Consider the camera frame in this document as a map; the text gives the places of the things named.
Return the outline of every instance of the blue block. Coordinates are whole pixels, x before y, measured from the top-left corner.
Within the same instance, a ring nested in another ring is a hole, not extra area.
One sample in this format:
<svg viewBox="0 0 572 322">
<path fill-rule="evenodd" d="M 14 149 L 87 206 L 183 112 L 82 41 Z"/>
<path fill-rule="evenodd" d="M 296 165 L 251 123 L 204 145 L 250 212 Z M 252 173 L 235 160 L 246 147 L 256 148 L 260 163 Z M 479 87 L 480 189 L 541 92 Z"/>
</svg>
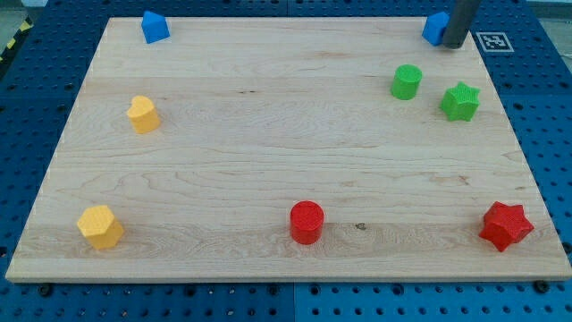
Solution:
<svg viewBox="0 0 572 322">
<path fill-rule="evenodd" d="M 171 36 L 164 16 L 150 11 L 145 11 L 143 14 L 141 28 L 148 44 Z"/>
<path fill-rule="evenodd" d="M 423 28 L 423 38 L 433 46 L 439 46 L 443 41 L 443 33 L 449 23 L 449 15 L 444 12 L 436 13 L 427 17 Z"/>
</svg>

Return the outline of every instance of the wood grain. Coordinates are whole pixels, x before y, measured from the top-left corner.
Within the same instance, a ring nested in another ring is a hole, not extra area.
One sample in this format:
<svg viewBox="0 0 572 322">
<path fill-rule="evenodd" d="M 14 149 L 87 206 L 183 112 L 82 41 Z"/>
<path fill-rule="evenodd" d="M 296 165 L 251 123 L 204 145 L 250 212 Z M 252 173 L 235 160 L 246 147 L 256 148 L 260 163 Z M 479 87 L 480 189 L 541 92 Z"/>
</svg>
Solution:
<svg viewBox="0 0 572 322">
<path fill-rule="evenodd" d="M 471 37 L 457 51 L 423 18 L 171 18 L 150 46 L 111 19 L 7 278 L 13 282 L 517 281 L 572 276 Z M 417 97 L 389 93 L 401 64 Z M 471 123 L 438 108 L 481 89 Z M 161 127 L 125 111 L 154 100 Z M 319 202 L 322 239 L 289 236 L 290 208 Z M 536 229 L 499 253 L 478 237 L 495 201 Z M 97 251 L 75 223 L 107 204 L 126 233 Z"/>
</svg>

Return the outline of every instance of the plastic block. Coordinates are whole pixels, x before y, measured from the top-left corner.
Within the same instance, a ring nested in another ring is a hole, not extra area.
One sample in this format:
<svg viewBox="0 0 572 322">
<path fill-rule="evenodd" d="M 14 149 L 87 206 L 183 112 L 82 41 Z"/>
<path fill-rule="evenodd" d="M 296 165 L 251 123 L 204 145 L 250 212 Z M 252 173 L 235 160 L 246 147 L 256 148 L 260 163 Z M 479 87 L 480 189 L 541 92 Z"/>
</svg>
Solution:
<svg viewBox="0 0 572 322">
<path fill-rule="evenodd" d="M 294 241 L 309 245 L 320 239 L 324 211 L 312 201 L 300 201 L 290 211 L 290 234 Z"/>
<path fill-rule="evenodd" d="M 87 208 L 78 228 L 96 250 L 114 247 L 123 236 L 123 227 L 108 206 Z"/>
<path fill-rule="evenodd" d="M 161 125 L 153 101 L 148 97 L 136 96 L 131 100 L 131 107 L 127 111 L 133 130 L 138 134 L 150 132 Z"/>
<path fill-rule="evenodd" d="M 427 17 L 425 27 L 423 28 L 423 38 L 431 45 L 439 46 L 443 41 L 443 34 L 449 23 L 449 15 L 444 12 L 432 14 Z"/>
<path fill-rule="evenodd" d="M 391 94 L 398 98 L 408 100 L 415 97 L 419 83 L 423 78 L 421 70 L 412 64 L 404 64 L 398 67 L 393 77 Z"/>
<path fill-rule="evenodd" d="M 441 102 L 441 110 L 449 121 L 471 121 L 479 107 L 480 89 L 469 87 L 460 81 L 454 88 L 447 89 Z"/>
<path fill-rule="evenodd" d="M 522 205 L 507 206 L 496 201 L 484 214 L 484 228 L 479 236 L 504 251 L 510 244 L 522 241 L 533 229 Z"/>
<path fill-rule="evenodd" d="M 141 28 L 143 29 L 143 34 L 148 44 L 171 36 L 169 27 L 167 26 L 167 20 L 164 16 L 150 11 L 145 11 L 143 14 Z"/>
</svg>

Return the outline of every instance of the green star-shaped block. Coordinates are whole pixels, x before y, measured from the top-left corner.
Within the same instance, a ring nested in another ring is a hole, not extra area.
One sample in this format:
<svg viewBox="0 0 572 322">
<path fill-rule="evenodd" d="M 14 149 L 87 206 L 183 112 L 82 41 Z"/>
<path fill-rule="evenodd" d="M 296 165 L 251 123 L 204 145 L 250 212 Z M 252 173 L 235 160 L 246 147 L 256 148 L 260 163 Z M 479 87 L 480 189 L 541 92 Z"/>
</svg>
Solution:
<svg viewBox="0 0 572 322">
<path fill-rule="evenodd" d="M 441 110 L 445 112 L 449 121 L 471 121 L 479 107 L 480 89 L 472 88 L 460 81 L 456 87 L 447 89 Z"/>
</svg>

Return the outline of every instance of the green cylinder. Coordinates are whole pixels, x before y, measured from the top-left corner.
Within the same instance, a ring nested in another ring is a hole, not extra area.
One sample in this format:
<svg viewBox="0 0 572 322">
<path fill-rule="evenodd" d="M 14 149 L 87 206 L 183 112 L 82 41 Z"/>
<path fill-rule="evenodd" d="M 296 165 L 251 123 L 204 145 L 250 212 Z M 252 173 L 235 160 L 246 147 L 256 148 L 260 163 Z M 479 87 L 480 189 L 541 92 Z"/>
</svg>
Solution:
<svg viewBox="0 0 572 322">
<path fill-rule="evenodd" d="M 415 97 L 419 83 L 423 78 L 421 70 L 414 65 L 404 64 L 398 67 L 393 77 L 391 94 L 398 99 L 411 99 Z"/>
</svg>

